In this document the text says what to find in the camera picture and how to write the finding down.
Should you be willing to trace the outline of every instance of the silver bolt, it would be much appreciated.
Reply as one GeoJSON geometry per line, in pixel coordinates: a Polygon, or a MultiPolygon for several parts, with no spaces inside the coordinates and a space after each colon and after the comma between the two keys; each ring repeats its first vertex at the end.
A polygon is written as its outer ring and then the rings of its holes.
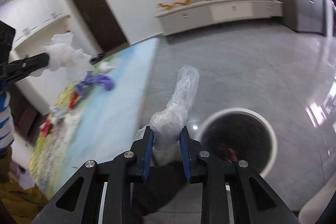
{"type": "Polygon", "coordinates": [[[208,156],[210,156],[210,153],[208,151],[201,151],[199,152],[199,155],[202,157],[202,158],[207,158],[208,156]]]}
{"type": "Polygon", "coordinates": [[[93,160],[88,160],[86,163],[85,163],[85,167],[87,168],[91,168],[91,167],[94,167],[95,165],[95,162],[93,160]]]}
{"type": "Polygon", "coordinates": [[[240,161],[238,161],[238,165],[240,167],[245,168],[245,167],[248,167],[249,163],[246,160],[240,160],[240,161]]]}
{"type": "Polygon", "coordinates": [[[132,151],[126,151],[124,153],[125,158],[132,158],[134,156],[134,153],[132,151]]]}

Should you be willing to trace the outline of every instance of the round bin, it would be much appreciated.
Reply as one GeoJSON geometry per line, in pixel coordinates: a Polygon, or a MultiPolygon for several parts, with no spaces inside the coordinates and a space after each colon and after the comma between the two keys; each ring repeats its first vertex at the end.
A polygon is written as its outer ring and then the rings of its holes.
{"type": "Polygon", "coordinates": [[[264,117],[245,108],[229,108],[208,117],[196,133],[202,148],[223,159],[234,150],[238,160],[263,178],[272,169],[278,142],[272,126],[264,117]]]}

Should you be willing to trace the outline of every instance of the person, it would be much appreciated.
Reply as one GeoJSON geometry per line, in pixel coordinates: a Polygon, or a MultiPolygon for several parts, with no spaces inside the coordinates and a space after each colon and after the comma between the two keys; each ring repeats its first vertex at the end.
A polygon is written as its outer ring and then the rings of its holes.
{"type": "Polygon", "coordinates": [[[9,100],[8,92],[0,92],[0,223],[28,224],[43,209],[47,200],[38,188],[23,190],[18,183],[9,180],[11,144],[14,141],[9,100]]]}

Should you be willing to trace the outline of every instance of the blue and white striped sleeve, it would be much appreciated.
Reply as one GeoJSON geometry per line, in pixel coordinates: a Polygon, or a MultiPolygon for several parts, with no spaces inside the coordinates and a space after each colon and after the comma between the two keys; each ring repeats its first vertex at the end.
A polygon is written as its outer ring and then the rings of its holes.
{"type": "Polygon", "coordinates": [[[14,141],[14,123],[9,105],[8,92],[0,93],[0,153],[14,141]]]}

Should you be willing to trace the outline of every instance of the red object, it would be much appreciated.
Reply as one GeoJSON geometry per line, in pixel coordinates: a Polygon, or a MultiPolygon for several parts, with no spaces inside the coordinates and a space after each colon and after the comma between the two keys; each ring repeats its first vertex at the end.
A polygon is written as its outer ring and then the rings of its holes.
{"type": "Polygon", "coordinates": [[[52,127],[53,127],[53,125],[52,125],[51,121],[49,119],[47,119],[45,121],[45,123],[43,124],[43,127],[40,131],[41,135],[43,137],[46,137],[49,134],[52,127]]]}
{"type": "Polygon", "coordinates": [[[78,98],[78,93],[77,92],[73,92],[70,96],[70,102],[68,105],[68,109],[74,109],[74,107],[76,106],[76,99],[78,98]]]}

